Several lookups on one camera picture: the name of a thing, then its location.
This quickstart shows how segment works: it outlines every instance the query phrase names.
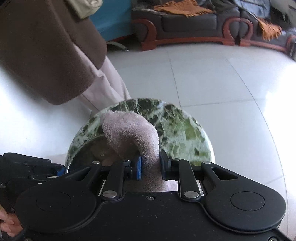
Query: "white tile floor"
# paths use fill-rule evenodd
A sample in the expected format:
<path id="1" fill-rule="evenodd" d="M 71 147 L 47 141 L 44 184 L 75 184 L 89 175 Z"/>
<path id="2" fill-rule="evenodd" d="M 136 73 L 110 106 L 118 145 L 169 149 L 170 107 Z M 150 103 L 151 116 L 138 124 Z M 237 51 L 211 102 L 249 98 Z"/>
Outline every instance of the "white tile floor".
<path id="1" fill-rule="evenodd" d="M 206 130 L 216 163 L 277 190 L 280 230 L 296 236 L 296 62 L 259 47 L 192 43 L 108 57 L 133 98 L 181 106 Z"/>

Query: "brown coat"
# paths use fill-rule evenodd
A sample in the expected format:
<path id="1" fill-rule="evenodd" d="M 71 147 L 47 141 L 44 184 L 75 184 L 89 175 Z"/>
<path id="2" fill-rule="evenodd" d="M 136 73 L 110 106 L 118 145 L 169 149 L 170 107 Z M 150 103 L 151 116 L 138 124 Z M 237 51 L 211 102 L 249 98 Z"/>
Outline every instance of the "brown coat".
<path id="1" fill-rule="evenodd" d="M 73 43 L 101 68 L 106 42 L 65 0 L 6 0 L 0 6 L 0 61 L 51 104 L 77 97 L 94 81 Z"/>

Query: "beige bag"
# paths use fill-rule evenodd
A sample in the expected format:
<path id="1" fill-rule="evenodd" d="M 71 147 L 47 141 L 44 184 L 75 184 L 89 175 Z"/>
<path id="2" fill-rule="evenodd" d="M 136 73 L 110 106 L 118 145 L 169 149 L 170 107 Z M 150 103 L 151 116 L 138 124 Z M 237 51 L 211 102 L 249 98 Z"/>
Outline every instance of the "beige bag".
<path id="1" fill-rule="evenodd" d="M 103 4 L 103 0 L 67 0 L 80 18 L 94 14 Z"/>

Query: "fluffy pink cloth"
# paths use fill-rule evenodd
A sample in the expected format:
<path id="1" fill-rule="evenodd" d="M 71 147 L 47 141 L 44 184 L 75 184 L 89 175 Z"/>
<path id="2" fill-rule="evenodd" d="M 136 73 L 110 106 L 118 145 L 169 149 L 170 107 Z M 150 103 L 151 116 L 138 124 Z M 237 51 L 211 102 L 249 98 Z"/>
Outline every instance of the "fluffy pink cloth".
<path id="1" fill-rule="evenodd" d="M 162 180 L 158 133 L 155 127 L 135 112 L 107 111 L 101 124 L 110 146 L 121 158 L 143 157 L 141 181 L 126 181 L 126 191 L 167 191 L 170 184 Z"/>

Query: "green marble surface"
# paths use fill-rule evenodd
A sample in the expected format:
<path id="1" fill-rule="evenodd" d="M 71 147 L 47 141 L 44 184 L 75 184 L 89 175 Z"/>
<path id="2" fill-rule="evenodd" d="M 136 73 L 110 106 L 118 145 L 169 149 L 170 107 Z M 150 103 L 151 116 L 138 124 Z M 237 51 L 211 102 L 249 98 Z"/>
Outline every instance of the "green marble surface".
<path id="1" fill-rule="evenodd" d="M 132 99 L 98 112 L 80 129 L 70 145 L 66 167 L 94 138 L 104 136 L 100 116 L 107 110 L 134 111 L 146 118 L 158 131 L 159 148 L 164 149 L 172 158 L 188 160 L 192 165 L 200 165 L 203 161 L 215 161 L 212 145 L 205 131 L 191 115 L 160 100 Z"/>

